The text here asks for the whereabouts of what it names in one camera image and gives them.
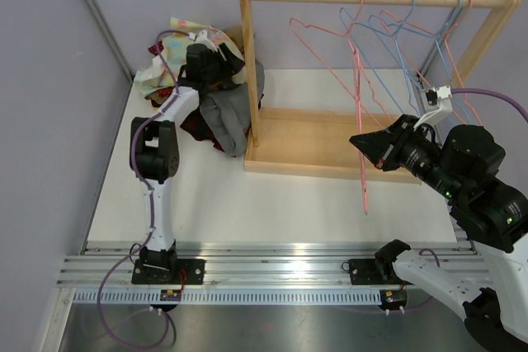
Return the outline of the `red black plaid skirt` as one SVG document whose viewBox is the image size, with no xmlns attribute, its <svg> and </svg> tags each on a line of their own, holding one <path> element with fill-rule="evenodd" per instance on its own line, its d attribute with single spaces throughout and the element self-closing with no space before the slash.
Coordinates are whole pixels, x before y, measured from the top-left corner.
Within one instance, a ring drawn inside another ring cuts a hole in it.
<svg viewBox="0 0 528 352">
<path fill-rule="evenodd" d="M 197 106 L 181 123 L 180 128 L 187 132 L 195 141 L 212 142 L 213 148 L 224 152 L 218 139 L 215 137 L 212 129 L 206 123 L 204 116 L 201 114 L 200 106 Z"/>
</svg>

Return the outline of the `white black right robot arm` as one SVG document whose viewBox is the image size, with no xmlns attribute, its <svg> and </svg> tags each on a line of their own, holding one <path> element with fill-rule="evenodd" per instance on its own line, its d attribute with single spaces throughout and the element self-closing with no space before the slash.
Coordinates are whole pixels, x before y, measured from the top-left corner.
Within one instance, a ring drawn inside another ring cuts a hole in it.
<svg viewBox="0 0 528 352">
<path fill-rule="evenodd" d="M 402 115 L 385 129 L 350 138 L 376 169 L 403 168 L 439 193 L 483 258 L 491 287 L 430 265 L 395 239 L 374 256 L 376 277 L 413 284 L 443 303 L 487 351 L 527 349 L 527 198 L 497 178 L 506 152 L 482 126 L 459 124 L 442 145 L 433 128 Z"/>
</svg>

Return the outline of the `red white polka-dot skirt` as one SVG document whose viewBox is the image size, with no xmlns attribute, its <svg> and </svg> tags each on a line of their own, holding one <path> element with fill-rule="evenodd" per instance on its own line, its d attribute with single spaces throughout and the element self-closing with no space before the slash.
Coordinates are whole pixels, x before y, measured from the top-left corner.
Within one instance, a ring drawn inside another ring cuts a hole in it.
<svg viewBox="0 0 528 352">
<path fill-rule="evenodd" d="M 153 55 L 153 77 L 148 81 L 151 92 L 147 95 L 147 98 L 156 102 L 156 106 L 160 106 L 172 94 L 175 85 L 165 64 L 161 60 L 161 58 L 165 59 L 167 57 L 163 42 L 159 40 L 155 45 L 149 47 L 148 51 Z"/>
</svg>

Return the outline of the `blue wire hanger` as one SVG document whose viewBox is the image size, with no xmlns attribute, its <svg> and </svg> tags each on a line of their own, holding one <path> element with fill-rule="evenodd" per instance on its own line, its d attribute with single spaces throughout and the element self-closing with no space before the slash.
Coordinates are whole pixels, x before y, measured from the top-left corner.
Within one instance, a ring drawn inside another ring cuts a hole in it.
<svg viewBox="0 0 528 352">
<path fill-rule="evenodd" d="M 469 2 L 468 10 L 464 13 L 464 16 L 469 12 L 473 6 L 473 0 L 467 0 Z M 449 72 L 448 62 L 452 71 L 456 77 L 460 77 L 458 68 L 455 65 L 455 61 L 451 55 L 448 39 L 450 33 L 457 27 L 458 20 L 460 17 L 460 10 L 464 7 L 462 0 L 457 0 L 455 10 L 448 16 L 443 25 L 436 31 L 431 33 L 426 28 L 418 25 L 414 25 L 408 19 L 413 14 L 414 9 L 417 6 L 417 0 L 412 0 L 412 6 L 408 11 L 408 14 L 403 19 L 398 19 L 395 15 L 389 11 L 382 9 L 379 15 L 371 14 L 368 18 L 368 27 L 375 33 L 380 43 L 389 52 L 390 56 L 396 62 L 396 64 L 403 70 L 403 75 L 406 79 L 408 88 L 408 104 L 417 112 L 418 115 L 422 115 L 422 112 L 412 104 L 411 97 L 413 95 L 413 88 L 418 92 L 424 92 L 425 89 L 422 87 L 423 83 L 426 83 L 428 87 L 431 84 L 426 79 L 426 68 L 422 65 L 420 68 L 416 66 L 413 60 L 406 55 L 403 48 L 398 44 L 398 33 L 400 31 L 407 31 L 414 35 L 420 35 L 431 39 L 434 43 L 432 50 L 439 57 L 445 73 Z"/>
<path fill-rule="evenodd" d="M 346 24 L 350 21 L 350 17 L 349 17 L 350 15 L 351 13 L 347 8 L 345 7 L 340 8 L 339 19 L 345 28 L 346 28 Z M 384 89 L 384 91 L 387 93 L 389 98 L 392 100 L 392 102 L 395 104 L 395 106 L 398 108 L 398 110 L 401 113 L 405 113 L 406 111 L 412 110 L 413 114 L 417 115 L 417 112 L 408 104 L 408 88 L 406 84 L 406 79 L 403 75 L 403 70 L 396 64 L 396 62 L 390 56 L 389 52 L 380 43 L 375 33 L 368 27 L 368 24 L 367 24 L 368 18 L 366 22 L 360 21 L 360 18 L 359 18 L 359 21 L 357 22 L 357 28 L 355 29 L 355 33 L 354 33 L 356 40 L 359 42 L 359 45 L 362 48 L 362 51 L 364 52 L 364 60 L 363 60 L 364 66 L 367 67 L 371 71 L 371 73 L 375 76 L 375 78 L 379 82 L 379 85 Z M 372 62 L 370 61 L 368 57 L 368 52 L 364 49 L 364 46 L 361 45 L 361 43 L 363 44 L 366 43 L 366 40 L 370 38 L 370 35 L 375 36 L 376 45 L 378 47 L 382 46 L 385 49 L 386 53 L 389 55 L 389 57 L 393 60 L 394 70 L 395 70 L 394 73 L 396 77 L 394 81 L 383 79 L 383 75 L 381 74 L 382 70 L 376 68 L 372 64 Z M 414 92 L 412 93 L 411 101 L 412 101 L 412 104 L 415 105 L 418 110 L 420 110 L 417 105 L 417 100 L 414 98 Z"/>
</svg>

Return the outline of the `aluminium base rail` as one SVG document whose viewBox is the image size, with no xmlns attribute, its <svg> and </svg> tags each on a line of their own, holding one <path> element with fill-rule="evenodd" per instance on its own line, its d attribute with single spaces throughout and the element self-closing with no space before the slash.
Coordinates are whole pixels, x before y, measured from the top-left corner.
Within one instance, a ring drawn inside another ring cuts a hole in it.
<svg viewBox="0 0 528 352">
<path fill-rule="evenodd" d="M 200 305 L 375 305 L 382 284 L 356 285 L 345 271 L 351 259 L 372 257 L 377 245 L 343 243 L 222 244 L 181 242 L 183 259 L 205 261 L 194 270 L 202 282 L 186 285 L 134 285 L 126 258 L 130 242 L 89 242 L 67 256 L 57 287 L 70 289 L 76 302 Z"/>
</svg>

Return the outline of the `wooden clothes rack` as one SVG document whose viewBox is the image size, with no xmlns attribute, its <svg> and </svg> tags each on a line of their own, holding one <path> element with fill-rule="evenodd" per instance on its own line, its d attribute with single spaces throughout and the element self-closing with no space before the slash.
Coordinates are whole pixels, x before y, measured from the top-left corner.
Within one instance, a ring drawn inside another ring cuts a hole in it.
<svg viewBox="0 0 528 352">
<path fill-rule="evenodd" d="M 484 8 L 488 17 L 458 64 L 463 82 L 501 33 L 523 0 L 239 0 L 252 128 L 244 158 L 246 171 L 290 176 L 337 179 L 370 179 L 409 183 L 405 171 L 395 174 L 363 167 L 357 151 L 345 139 L 354 131 L 359 113 L 300 110 L 258 106 L 255 42 L 252 20 L 254 2 L 311 2 L 376 6 Z"/>
</svg>

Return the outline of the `pink wire hanger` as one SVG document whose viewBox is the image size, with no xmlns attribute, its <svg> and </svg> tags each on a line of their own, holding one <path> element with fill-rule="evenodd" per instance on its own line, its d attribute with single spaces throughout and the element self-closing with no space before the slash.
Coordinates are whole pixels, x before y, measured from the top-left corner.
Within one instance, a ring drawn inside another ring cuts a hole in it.
<svg viewBox="0 0 528 352">
<path fill-rule="evenodd" d="M 376 119 L 376 117 L 367 110 L 363 102 L 361 100 L 362 98 L 362 81 L 366 82 L 366 86 L 368 87 L 369 93 L 370 93 L 370 99 L 376 104 L 379 104 L 379 101 L 376 98 L 376 91 L 372 86 L 372 82 L 365 71 L 365 66 L 363 64 L 364 60 L 364 52 L 362 51 L 362 48 L 359 45 L 359 42 L 356 40 L 354 33 L 355 29 L 357 28 L 357 22 L 359 21 L 359 18 L 361 17 L 361 13 L 364 9 L 364 0 L 359 0 L 359 6 L 357 7 L 356 13 L 354 16 L 350 15 L 350 21 L 346 24 L 346 39 L 348 41 L 350 50 L 351 50 L 351 56 L 352 56 L 352 74 L 353 74 L 353 83 L 354 83 L 354 90 L 355 90 L 355 103 L 356 103 L 356 126 L 357 130 L 359 132 L 363 131 L 363 114 L 366 114 L 368 117 L 370 117 L 377 125 L 379 125 L 379 121 Z"/>
<path fill-rule="evenodd" d="M 391 12 L 382 10 L 378 16 L 379 22 L 385 28 L 387 33 L 385 36 L 390 37 L 394 42 L 394 47 L 398 53 L 398 57 L 395 60 L 399 61 L 400 66 L 403 68 L 404 74 L 408 76 L 407 64 L 403 61 L 403 57 L 407 62 L 412 65 L 416 71 L 417 77 L 410 77 L 411 83 L 425 82 L 426 85 L 431 88 L 431 84 L 426 79 L 427 71 L 424 67 L 418 68 L 413 61 L 406 55 L 403 49 L 399 46 L 397 38 L 400 31 L 408 31 L 416 35 L 427 37 L 433 41 L 433 54 L 440 57 L 440 61 L 443 65 L 445 73 L 449 78 L 449 85 L 451 89 L 464 88 L 464 79 L 461 77 L 459 68 L 456 66 L 453 55 L 450 52 L 449 38 L 450 34 L 458 26 L 459 19 L 464 19 L 473 7 L 473 0 L 457 0 L 457 6 L 451 13 L 451 16 L 443 23 L 437 32 L 431 32 L 426 28 L 418 26 L 408 21 L 408 18 L 413 13 L 415 4 L 412 5 L 411 10 L 402 20 L 398 20 L 395 15 Z"/>
<path fill-rule="evenodd" d="M 339 37 L 347 37 L 347 33 L 339 34 L 335 31 L 330 31 L 329 29 L 322 28 L 321 26 L 316 26 L 313 24 L 305 24 L 299 18 L 291 17 L 289 22 L 289 28 L 294 33 L 294 35 L 300 40 L 306 49 L 331 73 L 331 75 L 337 80 L 337 82 L 346 90 L 350 97 L 354 100 L 356 106 L 356 131 L 361 133 L 362 128 L 362 103 L 361 103 L 361 61 L 356 47 L 351 43 L 351 40 L 348 39 L 348 45 L 351 51 L 351 64 L 352 64 L 352 76 L 354 83 L 354 91 L 352 91 L 343 80 L 336 75 L 335 71 L 329 66 L 329 64 L 320 56 L 304 39 L 304 37 L 294 28 L 293 24 L 297 22 L 303 28 L 314 28 L 331 35 Z M 368 192 L 367 192 L 367 182 L 366 182 L 366 172 L 365 172 L 365 157 L 363 154 L 358 153 L 359 169 L 360 169 L 360 181 L 361 181 L 361 198 L 364 214 L 369 213 L 369 202 L 368 202 Z"/>
</svg>

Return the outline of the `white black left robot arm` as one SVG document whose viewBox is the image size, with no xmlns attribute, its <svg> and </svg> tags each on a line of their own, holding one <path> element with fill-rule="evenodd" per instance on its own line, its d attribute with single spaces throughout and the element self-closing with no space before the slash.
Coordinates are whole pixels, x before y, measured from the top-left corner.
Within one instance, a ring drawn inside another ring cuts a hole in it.
<svg viewBox="0 0 528 352">
<path fill-rule="evenodd" d="M 130 126 L 130 167 L 141 183 L 146 242 L 134 263 L 133 284 L 201 285 L 205 260 L 180 258 L 172 231 L 172 181 L 180 164 L 177 127 L 200 103 L 212 85 L 229 81 L 244 62 L 221 43 L 186 48 L 170 96 L 150 118 L 136 117 Z"/>
</svg>

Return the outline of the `grey skirt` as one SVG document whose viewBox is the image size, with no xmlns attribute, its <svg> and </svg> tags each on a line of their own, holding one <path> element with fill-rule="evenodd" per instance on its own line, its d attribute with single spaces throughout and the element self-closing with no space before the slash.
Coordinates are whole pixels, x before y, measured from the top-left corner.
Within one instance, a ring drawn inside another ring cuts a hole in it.
<svg viewBox="0 0 528 352">
<path fill-rule="evenodd" d="M 211 133 L 210 140 L 230 157 L 246 152 L 252 125 L 246 82 L 228 90 L 210 92 L 200 99 L 199 112 Z"/>
</svg>

